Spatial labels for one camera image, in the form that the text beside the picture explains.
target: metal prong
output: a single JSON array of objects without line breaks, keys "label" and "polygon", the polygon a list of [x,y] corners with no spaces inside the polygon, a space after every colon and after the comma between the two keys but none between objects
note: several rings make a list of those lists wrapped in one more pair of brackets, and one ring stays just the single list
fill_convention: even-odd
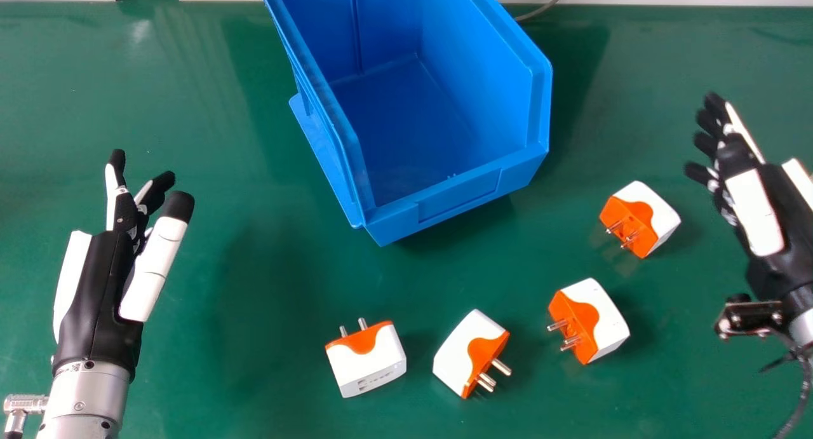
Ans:
[{"label": "metal prong", "polygon": [[492,379],[490,375],[486,374],[485,372],[480,372],[480,379],[484,381],[486,384],[491,385],[491,387],[497,386],[497,381]]},{"label": "metal prong", "polygon": [[619,221],[615,222],[615,224],[609,225],[609,227],[607,227],[607,234],[615,233],[615,230],[620,228],[621,225],[623,225],[623,224],[624,224],[624,220],[619,220]]},{"label": "metal prong", "polygon": [[506,366],[506,364],[499,359],[494,358],[491,360],[491,365],[496,367],[499,372],[502,372],[505,375],[511,375],[511,367]]},{"label": "metal prong", "polygon": [[485,391],[489,393],[494,393],[494,387],[489,385],[488,382],[484,381],[484,379],[480,379],[479,377],[477,377],[477,384],[483,387]]},{"label": "metal prong", "polygon": [[567,320],[560,320],[560,321],[558,321],[556,323],[549,324],[548,325],[548,331],[550,331],[550,332],[556,331],[560,327],[566,327],[566,326],[567,326]]},{"label": "metal prong", "polygon": [[633,231],[629,236],[624,239],[624,244],[621,244],[621,248],[627,248],[635,242],[635,239],[638,239],[639,231]]},{"label": "metal prong", "polygon": [[567,349],[572,349],[578,343],[579,343],[578,335],[575,335],[574,337],[569,337],[569,338],[564,340],[564,343],[560,347],[560,350],[564,352]]}]

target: prosthetic hand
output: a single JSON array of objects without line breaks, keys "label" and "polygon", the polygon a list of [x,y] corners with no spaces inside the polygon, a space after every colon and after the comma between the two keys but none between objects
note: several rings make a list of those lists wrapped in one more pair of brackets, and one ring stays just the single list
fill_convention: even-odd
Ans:
[{"label": "prosthetic hand", "polygon": [[734,228],[746,256],[746,279],[756,297],[729,297],[715,323],[721,339],[775,335],[789,353],[764,367],[798,360],[804,371],[795,413],[776,433],[785,437],[801,417],[810,393],[813,347],[813,182],[796,159],[778,166],[765,161],[729,101],[710,93],[697,113],[704,132],[694,145],[711,167],[690,162],[685,173],[711,192]]},{"label": "prosthetic hand", "polygon": [[[142,329],[166,281],[194,209],[164,172],[131,195],[124,152],[105,167],[103,233],[71,234],[53,303],[56,353],[49,396],[11,395],[4,439],[21,439],[28,415],[43,415],[37,439],[113,439],[136,375]],[[154,227],[150,216],[163,205]]]}]

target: green table surface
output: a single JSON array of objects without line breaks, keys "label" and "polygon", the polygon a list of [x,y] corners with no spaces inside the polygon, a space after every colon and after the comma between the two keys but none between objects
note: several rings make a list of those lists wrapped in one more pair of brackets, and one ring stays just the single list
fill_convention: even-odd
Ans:
[{"label": "green table surface", "polygon": [[[813,165],[813,11],[557,7],[525,26],[554,66],[551,154],[531,185],[379,248],[351,229],[288,109],[262,4],[0,4],[0,393],[47,393],[70,231],[104,228],[102,168],[171,168],[198,202],[144,333],[122,437],[766,437],[798,367],[720,342],[744,256],[702,189],[694,112],[731,98],[766,156]],[[639,179],[683,224],[650,259],[598,224]],[[595,277],[632,337],[587,367],[546,307]],[[479,308],[511,332],[493,395],[457,398],[435,351]],[[323,346],[394,320],[401,379],[342,399]],[[29,426],[35,428],[38,421]],[[793,437],[808,437],[808,415]]]}]

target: storage bin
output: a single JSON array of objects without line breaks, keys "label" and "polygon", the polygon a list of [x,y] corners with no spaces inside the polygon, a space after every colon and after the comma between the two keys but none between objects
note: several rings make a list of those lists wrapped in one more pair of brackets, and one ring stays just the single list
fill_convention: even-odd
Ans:
[{"label": "storage bin", "polygon": [[379,245],[525,187],[551,63],[496,0],[265,0],[290,101],[351,225]]}]

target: robotic arm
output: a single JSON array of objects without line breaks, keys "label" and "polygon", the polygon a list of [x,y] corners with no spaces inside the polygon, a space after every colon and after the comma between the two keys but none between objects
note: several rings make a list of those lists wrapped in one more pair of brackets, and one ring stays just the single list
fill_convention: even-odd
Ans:
[{"label": "robotic arm", "polygon": [[803,372],[799,404],[776,433],[784,438],[801,418],[810,395],[813,348],[813,182],[791,159],[765,161],[729,101],[706,96],[697,113],[703,132],[694,145],[711,167],[689,162],[685,173],[712,195],[717,210],[734,228],[748,257],[746,280],[755,295],[729,297],[715,323],[727,340],[735,335],[774,335],[789,352],[763,370],[799,361]]},{"label": "robotic arm", "polygon": [[[107,225],[103,233],[74,231],[53,303],[56,353],[49,396],[11,395],[4,439],[22,439],[28,415],[42,415],[37,439],[114,439],[142,345],[144,323],[194,210],[184,192],[165,195],[175,175],[164,172],[135,197],[124,181],[124,152],[105,167]],[[150,216],[163,205],[154,227]]]}]

